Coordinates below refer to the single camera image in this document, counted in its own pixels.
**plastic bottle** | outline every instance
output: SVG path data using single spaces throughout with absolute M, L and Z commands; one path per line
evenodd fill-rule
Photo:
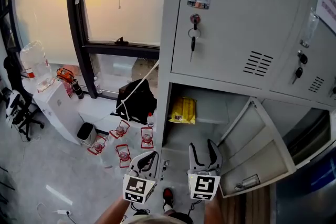
M 94 86 L 96 86 L 97 93 L 102 93 L 103 91 L 100 88 L 100 84 L 99 84 L 98 78 L 94 77 L 93 80 L 94 80 L 93 84 L 95 84 Z
M 152 112 L 148 113 L 147 125 L 148 125 L 148 127 L 153 127 L 154 126 L 154 116 L 153 116 Z
M 55 82 L 40 41 L 33 41 L 25 46 L 20 52 L 20 59 L 38 92 L 44 91 Z

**person's leg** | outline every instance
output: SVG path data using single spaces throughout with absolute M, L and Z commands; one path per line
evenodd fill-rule
M 193 220 L 187 214 L 176 212 L 173 209 L 174 195 L 169 188 L 163 190 L 163 201 L 164 215 L 179 219 L 187 224 L 193 224 Z

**plastic bag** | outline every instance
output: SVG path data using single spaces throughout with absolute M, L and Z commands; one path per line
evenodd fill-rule
M 170 122 L 195 124 L 196 101 L 188 97 L 178 97 L 173 104 Z

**gray floor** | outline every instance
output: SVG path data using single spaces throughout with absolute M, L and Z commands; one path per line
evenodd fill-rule
M 99 160 L 84 147 L 64 140 L 42 114 L 37 119 L 45 123 L 45 128 L 41 130 L 34 125 L 31 136 L 32 139 L 40 136 L 40 140 L 23 143 L 19 133 L 6 125 L 4 103 L 0 103 L 0 165 L 9 170 L 9 173 L 1 171 L 0 178 L 16 189 L 0 186 L 0 193 L 9 200 L 8 205 L 0 204 L 1 209 L 8 214 L 11 223 L 47 224 L 57 223 L 59 219 L 71 223 L 67 216 L 53 212 L 56 210 L 70 210 L 77 224 L 94 223 L 121 195 L 120 176 L 106 173 Z M 47 185 L 66 196 L 72 205 L 48 191 Z M 159 182 L 143 208 L 162 213 L 164 187 L 173 188 L 175 209 L 187 213 L 194 201 L 190 200 L 187 187 L 171 186 L 167 182 Z M 126 215 L 133 214 L 129 208 Z M 190 216 L 194 223 L 203 223 L 203 214 L 204 203 L 201 203 Z

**office chair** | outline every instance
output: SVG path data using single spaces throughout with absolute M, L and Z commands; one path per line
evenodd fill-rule
M 31 123 L 39 124 L 41 129 L 44 128 L 41 121 L 33 119 L 35 114 L 41 112 L 41 110 L 36 104 L 32 103 L 32 95 L 24 89 L 20 69 L 11 57 L 5 58 L 4 68 L 7 70 L 13 90 L 6 100 L 6 121 L 10 125 L 17 125 L 18 131 L 26 136 L 27 141 L 30 141 L 29 127 Z M 29 110 L 30 105 L 36 107 L 33 112 Z

